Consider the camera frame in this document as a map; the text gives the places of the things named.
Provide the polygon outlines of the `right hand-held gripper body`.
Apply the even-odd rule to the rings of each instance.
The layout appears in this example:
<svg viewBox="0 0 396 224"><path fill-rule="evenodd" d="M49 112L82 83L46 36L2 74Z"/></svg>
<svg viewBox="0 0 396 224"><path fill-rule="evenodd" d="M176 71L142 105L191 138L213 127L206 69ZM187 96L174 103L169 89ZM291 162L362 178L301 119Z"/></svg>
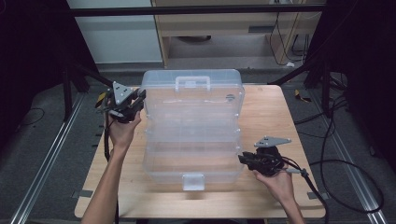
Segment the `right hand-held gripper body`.
<svg viewBox="0 0 396 224"><path fill-rule="evenodd" d="M248 169L251 171L256 170L264 176L274 176L285 164L277 146L290 142L291 140L289 138L265 135L254 144L256 152L253 154L252 160L248 164Z"/></svg>

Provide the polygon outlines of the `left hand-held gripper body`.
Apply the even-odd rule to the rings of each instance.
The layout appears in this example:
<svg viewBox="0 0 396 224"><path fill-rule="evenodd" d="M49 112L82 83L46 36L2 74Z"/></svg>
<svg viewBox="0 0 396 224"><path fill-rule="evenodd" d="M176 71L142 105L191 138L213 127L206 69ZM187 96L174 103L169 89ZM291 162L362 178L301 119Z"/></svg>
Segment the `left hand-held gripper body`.
<svg viewBox="0 0 396 224"><path fill-rule="evenodd" d="M133 87L122 85L116 81L106 93L104 110L110 117L121 123L134 121L139 103L137 91Z"/></svg>

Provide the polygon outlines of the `clear plastic storage box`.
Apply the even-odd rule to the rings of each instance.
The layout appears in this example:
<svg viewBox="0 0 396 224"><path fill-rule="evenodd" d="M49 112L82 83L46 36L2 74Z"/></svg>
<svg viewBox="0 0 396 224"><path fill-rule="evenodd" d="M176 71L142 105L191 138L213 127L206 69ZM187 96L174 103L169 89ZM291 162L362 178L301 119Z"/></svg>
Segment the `clear plastic storage box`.
<svg viewBox="0 0 396 224"><path fill-rule="evenodd" d="M144 171L158 184L203 190L233 183L243 165L238 120L245 97L234 69L152 70L143 76Z"/></svg>

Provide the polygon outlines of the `person's right hand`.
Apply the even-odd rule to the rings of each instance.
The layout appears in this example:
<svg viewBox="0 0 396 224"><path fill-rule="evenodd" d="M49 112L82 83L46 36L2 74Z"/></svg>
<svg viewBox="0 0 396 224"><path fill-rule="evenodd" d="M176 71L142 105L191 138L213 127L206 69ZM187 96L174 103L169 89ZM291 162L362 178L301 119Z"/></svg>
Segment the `person's right hand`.
<svg viewBox="0 0 396 224"><path fill-rule="evenodd" d="M252 173L282 205L291 204L295 201L291 174L280 171L276 175L268 177L256 170L253 170Z"/></svg>

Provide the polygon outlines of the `person's left hand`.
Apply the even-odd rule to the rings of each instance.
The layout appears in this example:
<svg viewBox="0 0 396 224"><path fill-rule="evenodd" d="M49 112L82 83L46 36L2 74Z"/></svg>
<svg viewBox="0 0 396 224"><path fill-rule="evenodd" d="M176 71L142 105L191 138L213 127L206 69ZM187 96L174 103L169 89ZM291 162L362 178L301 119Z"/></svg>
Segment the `person's left hand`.
<svg viewBox="0 0 396 224"><path fill-rule="evenodd" d="M140 113L137 112L134 120L128 123L118 122L109 118L109 135L115 149L128 149L134 139L134 130L141 122Z"/></svg>

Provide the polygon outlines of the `black metal stand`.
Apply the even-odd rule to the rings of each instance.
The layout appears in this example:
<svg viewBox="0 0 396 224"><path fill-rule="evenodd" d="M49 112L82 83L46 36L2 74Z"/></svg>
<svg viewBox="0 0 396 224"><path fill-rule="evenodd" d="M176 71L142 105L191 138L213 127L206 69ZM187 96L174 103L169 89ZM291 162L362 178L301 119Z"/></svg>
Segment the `black metal stand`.
<svg viewBox="0 0 396 224"><path fill-rule="evenodd" d="M314 58L308 59L303 65L285 76L269 82L269 85L281 86L287 81L299 76L303 72L308 75L304 80L304 86L308 89L314 88L318 83L321 84L321 109L329 118L332 115L330 110L330 63L326 59Z"/></svg>
<svg viewBox="0 0 396 224"><path fill-rule="evenodd" d="M90 85L86 80L86 77L91 77L109 88L111 88L113 84L112 81L102 77L98 72L94 72L93 70L79 63L67 63L62 70L64 90L64 121L67 121L71 118L73 111L71 85L74 85L78 92L87 92L90 89Z"/></svg>

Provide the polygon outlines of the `white cabinet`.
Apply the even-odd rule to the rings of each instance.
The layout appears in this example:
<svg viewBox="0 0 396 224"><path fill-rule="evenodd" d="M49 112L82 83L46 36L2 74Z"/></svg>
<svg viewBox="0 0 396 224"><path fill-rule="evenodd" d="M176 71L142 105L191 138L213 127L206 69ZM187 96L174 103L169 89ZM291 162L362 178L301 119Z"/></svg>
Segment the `white cabinet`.
<svg viewBox="0 0 396 224"><path fill-rule="evenodd" d="M71 9L150 7L150 0L66 0ZM155 20L152 16L76 18L97 64L161 63Z"/></svg>

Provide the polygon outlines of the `grey tape piece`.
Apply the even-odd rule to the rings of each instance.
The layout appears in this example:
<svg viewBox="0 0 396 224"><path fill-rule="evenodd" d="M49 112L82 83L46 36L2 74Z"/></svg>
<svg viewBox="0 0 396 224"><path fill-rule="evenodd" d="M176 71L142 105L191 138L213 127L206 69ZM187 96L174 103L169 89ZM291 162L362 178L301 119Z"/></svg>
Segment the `grey tape piece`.
<svg viewBox="0 0 396 224"><path fill-rule="evenodd" d="M310 191L307 193L307 196L309 200L314 200L319 198L322 198L323 200L329 199L329 194L327 192L319 192L318 194L316 194L315 192Z"/></svg>
<svg viewBox="0 0 396 224"><path fill-rule="evenodd" d="M75 191L72 193L71 197L72 197L72 198L75 198L75 199L78 199L78 198L80 198L80 197L91 198L92 194L93 194L93 191L92 191L92 190L85 190L85 189L82 189L82 190L75 190Z"/></svg>

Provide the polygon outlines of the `yellow black striped floor tape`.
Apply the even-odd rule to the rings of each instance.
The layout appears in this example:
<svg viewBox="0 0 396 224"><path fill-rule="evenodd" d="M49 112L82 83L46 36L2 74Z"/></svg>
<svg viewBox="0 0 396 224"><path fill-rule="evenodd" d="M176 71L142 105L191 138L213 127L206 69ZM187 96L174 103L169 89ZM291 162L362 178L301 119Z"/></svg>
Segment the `yellow black striped floor tape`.
<svg viewBox="0 0 396 224"><path fill-rule="evenodd" d="M294 95L295 95L295 98L298 100L301 100L306 103L311 102L311 97L307 90L295 90Z"/></svg>

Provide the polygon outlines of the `black horizontal metal bar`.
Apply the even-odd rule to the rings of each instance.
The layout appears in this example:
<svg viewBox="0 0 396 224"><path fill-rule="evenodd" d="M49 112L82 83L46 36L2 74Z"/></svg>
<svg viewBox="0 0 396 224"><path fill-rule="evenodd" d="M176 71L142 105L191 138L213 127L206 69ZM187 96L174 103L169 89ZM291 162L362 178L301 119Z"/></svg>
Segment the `black horizontal metal bar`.
<svg viewBox="0 0 396 224"><path fill-rule="evenodd" d="M99 16L146 16L146 15L189 15L189 14L230 14L230 13L270 13L270 12L315 12L322 11L326 4L300 5L229 5L229 6L187 6L187 7L119 7L119 8L74 8L65 14L74 17Z"/></svg>

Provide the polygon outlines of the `black curtain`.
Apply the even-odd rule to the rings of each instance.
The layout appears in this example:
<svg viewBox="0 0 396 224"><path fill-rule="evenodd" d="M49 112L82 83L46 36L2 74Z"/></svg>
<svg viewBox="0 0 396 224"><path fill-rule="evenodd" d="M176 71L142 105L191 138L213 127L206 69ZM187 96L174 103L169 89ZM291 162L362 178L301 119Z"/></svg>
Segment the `black curtain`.
<svg viewBox="0 0 396 224"><path fill-rule="evenodd" d="M396 0L327 0L309 51L346 75L353 113L396 173Z"/></svg>
<svg viewBox="0 0 396 224"><path fill-rule="evenodd" d="M0 151L34 97L63 82L68 61L97 67L67 0L0 0Z"/></svg>

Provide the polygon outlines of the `wooden desk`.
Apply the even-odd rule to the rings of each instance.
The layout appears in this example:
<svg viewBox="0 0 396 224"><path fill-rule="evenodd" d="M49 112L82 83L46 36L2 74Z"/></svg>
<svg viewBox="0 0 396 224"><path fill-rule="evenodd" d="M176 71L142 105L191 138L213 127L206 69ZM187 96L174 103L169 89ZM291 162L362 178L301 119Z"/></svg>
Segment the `wooden desk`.
<svg viewBox="0 0 396 224"><path fill-rule="evenodd" d="M326 0L150 0L155 7L300 5L322 4ZM231 14L156 15L154 17L163 56L169 65L170 44L176 37L214 37L218 35L262 35L276 63L292 61L290 51L298 35L312 35L321 17L315 12L270 12Z"/></svg>

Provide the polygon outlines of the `aluminium floor rail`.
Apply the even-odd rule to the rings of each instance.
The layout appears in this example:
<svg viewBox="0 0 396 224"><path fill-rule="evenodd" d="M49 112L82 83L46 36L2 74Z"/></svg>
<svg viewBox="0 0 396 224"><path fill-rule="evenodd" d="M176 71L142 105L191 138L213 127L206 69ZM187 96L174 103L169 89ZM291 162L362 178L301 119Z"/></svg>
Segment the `aluminium floor rail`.
<svg viewBox="0 0 396 224"><path fill-rule="evenodd" d="M77 94L76 100L72 104L72 110L69 117L62 123L62 126L59 132L57 132L57 135L55 136L45 159L41 163L35 175L35 178L33 179L29 189L26 191L17 210L14 212L11 220L9 221L9 224L25 224L33 207L35 206L35 202L41 190L43 189L48 179L52 167L55 164L58 155L63 148L64 141L66 140L75 123L76 117L81 109L84 98L84 93Z"/></svg>
<svg viewBox="0 0 396 224"><path fill-rule="evenodd" d="M323 164L326 162L339 162L346 170L346 175L349 179L351 186L354 189L355 194L358 196L361 202L361 212L365 214L372 224L389 224L385 215L382 212L385 199L381 188L371 178L370 175L366 174L362 168L356 165L347 149L344 142L341 140L339 133L336 131L335 125L333 124L333 112L335 108L343 104L344 100L335 99L330 105L332 115L328 118L321 109L321 100L319 95L310 91L311 99L313 104L316 106L318 111L322 113L322 121L326 127L326 133L322 142L319 159L319 172L323 187L326 191L331 194L331 191L327 187L326 179L323 173ZM334 150L339 156L339 159L325 159L325 148L327 141L331 139L334 145Z"/></svg>

